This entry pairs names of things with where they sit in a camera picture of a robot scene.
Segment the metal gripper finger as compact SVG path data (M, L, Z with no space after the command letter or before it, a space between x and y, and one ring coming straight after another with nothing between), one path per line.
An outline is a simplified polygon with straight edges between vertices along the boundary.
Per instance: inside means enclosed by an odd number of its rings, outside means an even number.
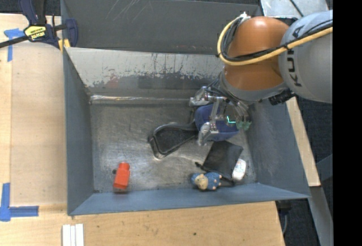
M215 95L210 87L201 87L193 97L189 99L189 106L205 106L215 102Z
M204 123L198 133L198 145L205 145L208 141L218 135L216 125L210 122Z

